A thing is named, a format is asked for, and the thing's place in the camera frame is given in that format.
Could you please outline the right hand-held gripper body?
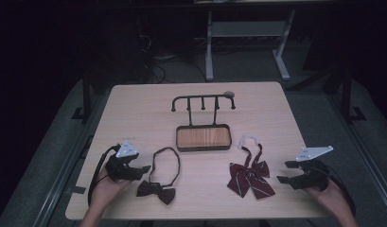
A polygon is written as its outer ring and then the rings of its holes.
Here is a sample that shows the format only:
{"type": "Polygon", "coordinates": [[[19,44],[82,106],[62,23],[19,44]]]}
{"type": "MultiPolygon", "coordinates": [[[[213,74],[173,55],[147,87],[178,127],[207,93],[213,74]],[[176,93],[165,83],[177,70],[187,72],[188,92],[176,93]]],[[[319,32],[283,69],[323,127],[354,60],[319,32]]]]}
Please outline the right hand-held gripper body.
{"type": "Polygon", "coordinates": [[[318,160],[318,157],[332,150],[332,146],[301,148],[292,167],[301,169],[303,174],[290,179],[291,187],[293,189],[317,187],[319,191],[325,190],[328,187],[329,170],[322,161],[318,160]]]}

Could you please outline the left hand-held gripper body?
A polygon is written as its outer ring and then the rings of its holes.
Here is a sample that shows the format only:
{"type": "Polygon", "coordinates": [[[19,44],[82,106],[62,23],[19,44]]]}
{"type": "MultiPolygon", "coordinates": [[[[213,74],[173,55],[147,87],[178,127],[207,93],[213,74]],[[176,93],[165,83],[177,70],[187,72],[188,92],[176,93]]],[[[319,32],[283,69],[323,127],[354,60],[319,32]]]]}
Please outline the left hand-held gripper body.
{"type": "Polygon", "coordinates": [[[129,180],[128,156],[139,153],[137,149],[128,141],[125,140],[122,144],[117,145],[116,153],[110,157],[105,168],[108,176],[114,181],[129,180]]]}

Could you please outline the dark maroon bow tie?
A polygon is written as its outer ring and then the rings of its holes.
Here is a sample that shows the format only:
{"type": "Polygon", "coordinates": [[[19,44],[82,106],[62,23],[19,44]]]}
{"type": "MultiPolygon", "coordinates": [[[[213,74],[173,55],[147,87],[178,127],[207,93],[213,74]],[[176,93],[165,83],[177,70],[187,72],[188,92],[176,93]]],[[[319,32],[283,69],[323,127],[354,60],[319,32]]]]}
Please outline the dark maroon bow tie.
{"type": "Polygon", "coordinates": [[[173,188],[173,185],[174,185],[175,181],[178,179],[180,172],[181,172],[181,159],[180,159],[179,154],[177,153],[177,151],[174,148],[165,147],[165,148],[161,148],[161,149],[155,151],[152,155],[152,166],[151,166],[151,171],[149,174],[149,179],[147,181],[143,181],[141,184],[139,184],[139,186],[137,188],[136,196],[137,197],[146,197],[146,196],[150,196],[150,195],[156,195],[157,198],[163,204],[170,205],[173,202],[173,200],[175,199],[176,189],[173,188]],[[156,164],[155,164],[156,157],[160,153],[162,153],[166,150],[172,151],[173,154],[175,155],[175,157],[177,158],[177,164],[178,164],[177,173],[176,173],[175,177],[173,178],[173,180],[168,184],[155,183],[151,180],[151,176],[152,176],[153,172],[156,170],[156,164]]]}

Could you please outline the black hook rack wooden base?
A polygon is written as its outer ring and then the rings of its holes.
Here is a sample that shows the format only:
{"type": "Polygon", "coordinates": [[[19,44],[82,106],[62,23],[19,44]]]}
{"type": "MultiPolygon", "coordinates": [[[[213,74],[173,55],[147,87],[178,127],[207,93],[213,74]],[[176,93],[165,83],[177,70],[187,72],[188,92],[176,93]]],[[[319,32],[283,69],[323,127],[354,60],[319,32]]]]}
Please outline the black hook rack wooden base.
{"type": "Polygon", "coordinates": [[[188,124],[176,128],[176,147],[180,152],[189,151],[212,151],[228,150],[232,146],[232,134],[228,124],[218,124],[218,110],[220,109],[220,99],[226,98],[231,102],[231,109],[236,108],[235,94],[232,91],[226,91],[223,94],[216,95],[191,95],[176,96],[171,102],[171,110],[176,112],[176,103],[179,100],[185,100],[188,114],[188,124]],[[192,117],[192,100],[200,101],[202,111],[206,110],[207,99],[213,101],[213,120],[211,124],[194,125],[192,117]]]}

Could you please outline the person's left hand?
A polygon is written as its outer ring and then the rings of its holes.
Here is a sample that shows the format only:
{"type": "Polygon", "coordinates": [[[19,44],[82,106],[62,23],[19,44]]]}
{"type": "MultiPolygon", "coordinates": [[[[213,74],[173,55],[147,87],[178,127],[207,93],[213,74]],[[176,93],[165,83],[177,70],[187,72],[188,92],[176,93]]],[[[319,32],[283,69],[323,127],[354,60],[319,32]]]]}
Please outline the person's left hand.
{"type": "Polygon", "coordinates": [[[114,182],[108,177],[107,170],[103,167],[98,173],[98,181],[92,193],[90,208],[105,209],[131,183],[128,180],[114,182]]]}

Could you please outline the person's right hand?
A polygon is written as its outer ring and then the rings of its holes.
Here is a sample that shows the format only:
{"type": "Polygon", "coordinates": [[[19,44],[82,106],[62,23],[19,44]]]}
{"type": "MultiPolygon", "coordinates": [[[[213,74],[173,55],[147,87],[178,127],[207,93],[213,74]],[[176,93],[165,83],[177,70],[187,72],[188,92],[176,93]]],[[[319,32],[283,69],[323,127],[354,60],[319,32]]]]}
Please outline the person's right hand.
{"type": "Polygon", "coordinates": [[[305,188],[304,191],[309,193],[334,218],[341,218],[344,214],[351,215],[351,209],[342,190],[332,180],[327,182],[328,186],[323,191],[319,191],[315,187],[305,188]]]}

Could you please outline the striped red bow tie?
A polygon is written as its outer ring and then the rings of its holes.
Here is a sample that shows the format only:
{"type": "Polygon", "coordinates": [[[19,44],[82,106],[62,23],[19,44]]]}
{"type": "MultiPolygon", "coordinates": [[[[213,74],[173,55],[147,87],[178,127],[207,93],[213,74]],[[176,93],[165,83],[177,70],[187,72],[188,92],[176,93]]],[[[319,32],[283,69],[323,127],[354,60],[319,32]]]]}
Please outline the striped red bow tie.
{"type": "Polygon", "coordinates": [[[270,170],[266,161],[261,161],[263,147],[258,136],[243,134],[238,147],[247,152],[243,165],[231,163],[229,165],[230,181],[227,187],[237,195],[244,198],[249,190],[254,192],[257,200],[271,197],[275,194],[271,185],[266,181],[270,177],[270,170]],[[252,139],[258,146],[258,153],[252,159],[251,151],[245,146],[245,142],[252,139]]]}

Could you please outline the grey tape strip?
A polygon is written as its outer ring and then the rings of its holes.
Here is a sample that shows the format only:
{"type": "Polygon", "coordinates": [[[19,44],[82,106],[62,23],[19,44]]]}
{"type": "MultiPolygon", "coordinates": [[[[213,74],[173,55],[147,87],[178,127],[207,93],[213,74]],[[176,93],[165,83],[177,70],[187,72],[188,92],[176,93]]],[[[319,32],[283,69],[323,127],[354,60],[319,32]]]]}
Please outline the grey tape strip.
{"type": "Polygon", "coordinates": [[[65,193],[68,194],[68,195],[71,195],[72,193],[83,195],[85,190],[86,190],[85,187],[73,186],[73,187],[68,187],[65,190],[65,193]]]}

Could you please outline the black metal stand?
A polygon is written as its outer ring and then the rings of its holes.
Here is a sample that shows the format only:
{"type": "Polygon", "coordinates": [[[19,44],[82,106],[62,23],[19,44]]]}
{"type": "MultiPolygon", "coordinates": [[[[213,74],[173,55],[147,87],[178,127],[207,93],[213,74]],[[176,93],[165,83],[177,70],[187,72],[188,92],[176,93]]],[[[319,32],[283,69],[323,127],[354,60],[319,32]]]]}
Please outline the black metal stand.
{"type": "Polygon", "coordinates": [[[88,72],[82,76],[82,106],[77,107],[72,115],[73,119],[86,123],[91,115],[91,80],[88,72]]]}
{"type": "Polygon", "coordinates": [[[343,67],[341,69],[341,82],[342,82],[342,98],[341,98],[341,114],[344,120],[351,124],[353,121],[362,121],[366,117],[359,107],[351,106],[351,93],[352,93],[352,75],[348,68],[343,67]]]}

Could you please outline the white metal desk frame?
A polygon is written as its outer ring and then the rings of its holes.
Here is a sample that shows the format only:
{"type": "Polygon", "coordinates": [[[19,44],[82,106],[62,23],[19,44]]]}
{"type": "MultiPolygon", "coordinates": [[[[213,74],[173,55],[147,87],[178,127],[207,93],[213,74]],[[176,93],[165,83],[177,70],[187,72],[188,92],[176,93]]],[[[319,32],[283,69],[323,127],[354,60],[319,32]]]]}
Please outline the white metal desk frame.
{"type": "Polygon", "coordinates": [[[205,51],[205,79],[214,80],[212,39],[213,38],[250,38],[250,37],[279,37],[279,46],[273,50],[273,58],[283,80],[290,80],[290,74],[283,60],[283,51],[290,35],[290,29],[295,16],[292,9],[285,21],[259,22],[217,22],[212,19],[212,12],[208,12],[205,51]]]}

